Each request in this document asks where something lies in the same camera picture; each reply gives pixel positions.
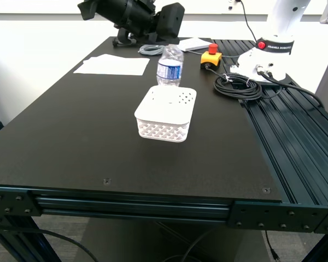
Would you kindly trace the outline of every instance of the wire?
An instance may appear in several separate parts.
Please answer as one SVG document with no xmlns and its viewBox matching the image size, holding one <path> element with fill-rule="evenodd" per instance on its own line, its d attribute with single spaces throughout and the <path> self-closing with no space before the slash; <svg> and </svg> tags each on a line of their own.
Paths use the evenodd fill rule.
<svg viewBox="0 0 328 262">
<path fill-rule="evenodd" d="M 183 257 L 184 255 L 173 255 L 173 256 L 171 256 L 171 257 L 169 257 L 169 258 L 167 258 L 167 259 L 164 259 L 162 262 L 167 262 L 167 261 L 169 261 L 169 260 L 171 260 L 171 259 L 173 259 L 173 258 L 178 258 L 178 257 Z M 193 260 L 195 260 L 195 261 L 197 261 L 197 262 L 201 262 L 199 259 L 197 259 L 197 258 L 195 258 L 195 257 L 192 257 L 192 256 L 190 256 L 190 255 L 188 255 L 187 256 L 188 258 L 191 258 L 191 259 L 193 259 Z"/>
<path fill-rule="evenodd" d="M 214 89 L 218 91 L 220 94 L 225 96 L 234 98 L 234 99 L 241 99 L 241 100 L 258 100 L 260 98 L 270 99 L 276 97 L 282 91 L 282 87 L 272 96 L 263 96 L 262 95 L 262 86 L 244 75 L 239 74 L 223 74 L 220 75 L 219 73 L 215 72 L 214 70 L 208 68 L 206 66 L 206 70 L 213 72 L 218 78 L 214 82 Z M 226 86 L 227 83 L 235 83 L 235 84 L 243 84 L 246 86 L 245 89 L 233 89 L 231 86 Z"/>
<path fill-rule="evenodd" d="M 184 254 L 184 256 L 181 259 L 181 262 L 185 262 L 185 259 L 187 258 L 188 254 L 190 253 L 190 251 L 192 250 L 192 248 L 199 242 L 201 241 L 205 236 L 207 236 L 210 232 L 214 231 L 216 228 L 210 229 L 206 232 L 204 232 L 202 235 L 200 235 L 191 245 L 190 247 L 187 249 L 186 253 Z"/>
<path fill-rule="evenodd" d="M 164 48 L 165 46 L 163 45 L 143 45 L 138 52 L 146 56 L 156 56 L 161 55 L 164 52 Z"/>
<path fill-rule="evenodd" d="M 280 262 L 280 258 L 278 256 L 278 254 L 274 251 L 274 249 L 271 246 L 270 240 L 268 239 L 268 234 L 267 234 L 267 230 L 265 230 L 265 234 L 266 234 L 266 241 L 268 243 L 268 246 L 270 247 L 270 251 L 272 254 L 272 257 L 275 261 Z"/>
<path fill-rule="evenodd" d="M 78 241 L 75 241 L 73 239 L 70 239 L 70 238 L 68 238 L 66 236 L 63 236 L 63 235 L 60 235 L 60 234 L 57 234 L 57 233 L 54 233 L 54 232 L 51 232 L 51 231 L 48 231 L 48 230 L 35 229 L 35 228 L 6 227 L 6 226 L 0 225 L 0 229 L 1 230 L 7 230 L 7 231 L 13 231 L 13 232 L 36 233 L 36 234 L 45 234 L 45 235 L 50 235 L 50 236 L 58 237 L 59 239 L 63 239 L 65 241 L 68 241 L 69 243 L 72 243 L 72 244 L 78 246 L 86 254 L 88 254 L 92 258 L 92 260 L 94 262 L 99 262 L 98 259 L 85 246 L 83 246 Z"/>
<path fill-rule="evenodd" d="M 189 52 L 189 53 L 195 53 L 196 55 L 202 55 L 202 53 L 198 53 L 198 52 L 195 52 L 195 51 L 186 51 L 186 52 Z M 239 57 L 241 55 L 238 55 L 238 56 L 222 56 L 222 57 L 231 57 L 231 58 L 234 58 L 234 57 Z"/>
<path fill-rule="evenodd" d="M 303 89 L 301 87 L 297 87 L 297 86 L 293 86 L 293 85 L 288 85 L 288 84 L 284 84 L 282 82 L 279 82 L 277 81 L 276 79 L 274 79 L 272 77 L 272 73 L 268 73 L 271 77 L 267 76 L 264 72 L 260 72 L 260 75 L 265 78 L 266 80 L 270 81 L 271 83 L 274 83 L 274 84 L 277 84 L 277 85 L 280 85 L 280 86 L 283 86 L 283 87 L 287 87 L 287 88 L 292 88 L 292 89 L 295 89 L 295 90 L 298 90 L 300 92 L 303 92 L 305 94 L 308 94 L 309 96 L 311 96 L 312 98 L 314 98 L 317 103 L 319 104 L 320 107 L 324 108 L 324 105 L 323 105 L 323 102 L 321 101 L 321 99 L 316 96 L 314 93 L 306 90 L 306 89 Z"/>
<path fill-rule="evenodd" d="M 255 42 L 257 42 L 253 30 L 251 30 L 251 28 L 250 28 L 250 26 L 248 24 L 247 14 L 245 13 L 245 7 L 244 7 L 244 4 L 243 4 L 243 1 L 242 0 L 236 0 L 236 2 L 240 2 L 242 4 L 243 12 L 244 12 L 244 18 L 245 18 L 245 23 L 247 24 L 249 30 L 251 31 L 251 34 L 253 35 Z"/>
</svg>

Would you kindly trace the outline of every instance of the white paper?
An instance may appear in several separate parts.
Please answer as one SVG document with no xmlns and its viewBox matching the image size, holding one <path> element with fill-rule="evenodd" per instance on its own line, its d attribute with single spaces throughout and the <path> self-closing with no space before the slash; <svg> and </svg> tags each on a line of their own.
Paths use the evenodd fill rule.
<svg viewBox="0 0 328 262">
<path fill-rule="evenodd" d="M 143 75 L 148 58 L 123 58 L 112 55 L 91 57 L 85 60 L 75 74 Z"/>
<path fill-rule="evenodd" d="M 178 45 L 178 48 L 180 48 L 182 51 L 191 51 L 191 50 L 197 50 L 202 48 L 209 47 L 211 43 L 204 41 L 199 38 L 190 38 L 186 40 L 181 40 L 180 44 Z"/>
</svg>

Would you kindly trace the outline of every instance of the white box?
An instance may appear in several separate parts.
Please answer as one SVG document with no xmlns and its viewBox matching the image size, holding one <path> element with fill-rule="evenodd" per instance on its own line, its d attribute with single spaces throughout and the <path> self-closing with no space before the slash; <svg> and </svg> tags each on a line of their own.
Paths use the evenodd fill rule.
<svg viewBox="0 0 328 262">
<path fill-rule="evenodd" d="M 171 142 L 185 141 L 196 96 L 192 88 L 151 87 L 135 111 L 139 135 Z"/>
</svg>

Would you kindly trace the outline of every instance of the plastic water bottle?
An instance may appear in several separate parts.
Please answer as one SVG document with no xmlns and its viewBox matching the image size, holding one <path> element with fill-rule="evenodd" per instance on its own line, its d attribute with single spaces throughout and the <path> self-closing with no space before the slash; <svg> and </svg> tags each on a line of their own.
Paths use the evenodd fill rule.
<svg viewBox="0 0 328 262">
<path fill-rule="evenodd" d="M 166 46 L 158 62 L 158 85 L 179 86 L 183 63 L 184 53 L 177 45 Z"/>
</svg>

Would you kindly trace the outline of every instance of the cable connector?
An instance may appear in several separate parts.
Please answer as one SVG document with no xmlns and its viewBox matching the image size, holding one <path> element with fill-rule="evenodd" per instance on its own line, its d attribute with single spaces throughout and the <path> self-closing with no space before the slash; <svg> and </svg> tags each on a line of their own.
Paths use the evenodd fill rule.
<svg viewBox="0 0 328 262">
<path fill-rule="evenodd" d="M 261 72 L 265 72 L 264 68 L 260 65 L 257 65 L 255 69 L 258 75 L 261 75 Z"/>
<path fill-rule="evenodd" d="M 279 257 L 278 254 L 274 251 L 274 249 L 271 248 L 270 251 L 271 251 L 271 254 L 272 254 L 272 257 L 273 257 L 274 261 L 276 261 L 276 262 L 281 262 L 281 261 L 280 261 L 280 257 Z"/>
</svg>

